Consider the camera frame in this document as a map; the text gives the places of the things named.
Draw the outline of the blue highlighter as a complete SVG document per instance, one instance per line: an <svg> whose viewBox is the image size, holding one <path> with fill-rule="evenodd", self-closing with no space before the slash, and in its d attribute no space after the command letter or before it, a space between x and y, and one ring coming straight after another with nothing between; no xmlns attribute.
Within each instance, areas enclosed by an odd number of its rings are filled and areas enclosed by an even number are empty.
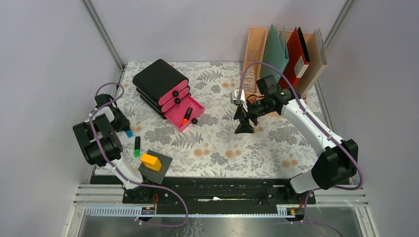
<svg viewBox="0 0 419 237"><path fill-rule="evenodd" d="M131 138L131 137L133 137L133 132L131 130L127 130L126 135L127 135L128 138Z"/></svg>

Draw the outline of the green highlighter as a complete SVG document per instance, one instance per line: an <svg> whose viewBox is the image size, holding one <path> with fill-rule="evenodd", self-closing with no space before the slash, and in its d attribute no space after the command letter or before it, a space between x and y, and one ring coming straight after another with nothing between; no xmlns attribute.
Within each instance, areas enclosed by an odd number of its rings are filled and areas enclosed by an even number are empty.
<svg viewBox="0 0 419 237"><path fill-rule="evenodd" d="M141 155L141 137L140 136L135 137L133 155L135 158L138 158Z"/></svg>

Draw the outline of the orange highlighter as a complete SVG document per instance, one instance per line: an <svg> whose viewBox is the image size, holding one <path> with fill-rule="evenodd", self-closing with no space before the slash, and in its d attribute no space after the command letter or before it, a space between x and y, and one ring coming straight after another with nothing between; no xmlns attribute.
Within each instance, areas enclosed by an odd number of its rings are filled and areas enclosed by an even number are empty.
<svg viewBox="0 0 419 237"><path fill-rule="evenodd" d="M181 122L181 125L182 126L190 119L190 116L192 114L192 111L193 111L193 108L188 107L188 109L186 110L186 113L185 113L185 115L184 115L184 117L182 119L182 122Z"/></svg>

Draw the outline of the black pink drawer box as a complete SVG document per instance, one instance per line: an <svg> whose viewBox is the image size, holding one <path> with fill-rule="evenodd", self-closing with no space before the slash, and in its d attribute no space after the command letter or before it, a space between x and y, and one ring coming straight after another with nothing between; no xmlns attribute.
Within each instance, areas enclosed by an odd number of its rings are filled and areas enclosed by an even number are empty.
<svg viewBox="0 0 419 237"><path fill-rule="evenodd" d="M156 60L136 74L132 83L140 98L180 132L191 124L197 124L205 111L205 107L192 97L189 79L163 59ZM193 111L182 126L188 107Z"/></svg>

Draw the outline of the teal folder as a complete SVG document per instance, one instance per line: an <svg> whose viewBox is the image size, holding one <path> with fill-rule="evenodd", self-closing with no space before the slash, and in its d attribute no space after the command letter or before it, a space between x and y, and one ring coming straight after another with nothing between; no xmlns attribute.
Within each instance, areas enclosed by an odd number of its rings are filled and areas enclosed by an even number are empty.
<svg viewBox="0 0 419 237"><path fill-rule="evenodd" d="M271 65L281 73L289 62L286 34L284 31L278 33L273 24L266 38L262 62Z"/></svg>

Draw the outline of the red folder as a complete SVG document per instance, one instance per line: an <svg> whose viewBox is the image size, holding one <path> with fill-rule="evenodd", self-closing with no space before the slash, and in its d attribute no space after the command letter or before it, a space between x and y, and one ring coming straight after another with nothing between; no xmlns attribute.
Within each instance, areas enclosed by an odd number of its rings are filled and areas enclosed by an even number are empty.
<svg viewBox="0 0 419 237"><path fill-rule="evenodd" d="M304 34L300 27L295 27L288 42L287 48L289 53L289 62L284 69L284 76L288 79L294 89L301 77L310 65L310 57Z"/></svg>

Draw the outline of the beige folder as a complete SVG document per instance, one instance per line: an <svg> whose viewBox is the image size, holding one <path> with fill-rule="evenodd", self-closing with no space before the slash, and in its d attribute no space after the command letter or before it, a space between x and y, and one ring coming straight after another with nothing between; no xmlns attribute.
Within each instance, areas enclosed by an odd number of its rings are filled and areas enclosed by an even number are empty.
<svg viewBox="0 0 419 237"><path fill-rule="evenodd" d="M310 39L306 41L306 46L310 58L310 65L296 86L297 92L302 97L307 95L308 91L328 65L326 47L320 29L316 29L311 34Z"/></svg>

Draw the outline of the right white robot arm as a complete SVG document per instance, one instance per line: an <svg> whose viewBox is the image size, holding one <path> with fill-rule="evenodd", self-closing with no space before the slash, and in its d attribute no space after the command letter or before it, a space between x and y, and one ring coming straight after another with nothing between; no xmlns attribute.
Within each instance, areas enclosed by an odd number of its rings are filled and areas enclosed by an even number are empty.
<svg viewBox="0 0 419 237"><path fill-rule="evenodd" d="M234 119L239 125L235 133L254 133L259 117L276 112L297 128L318 157L309 171L288 181L283 190L287 202L296 203L306 191L327 190L356 175L358 145L354 140L343 140L329 130L291 87L280 88L273 76L261 78L256 84L263 98L253 103L242 89L230 93L231 103L237 105Z"/></svg>

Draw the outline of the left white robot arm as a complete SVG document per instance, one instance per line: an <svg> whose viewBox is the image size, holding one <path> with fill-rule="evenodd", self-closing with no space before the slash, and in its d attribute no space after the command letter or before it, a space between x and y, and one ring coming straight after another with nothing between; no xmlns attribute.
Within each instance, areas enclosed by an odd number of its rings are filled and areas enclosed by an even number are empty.
<svg viewBox="0 0 419 237"><path fill-rule="evenodd" d="M95 96L95 115L73 126L73 132L81 149L84 159L90 165L104 167L110 170L122 182L126 190L133 190L134 196L142 203L153 198L151 187L141 184L143 177L123 157L123 146L117 132L125 132L128 137L133 134L130 122L114 98L109 94Z"/></svg>

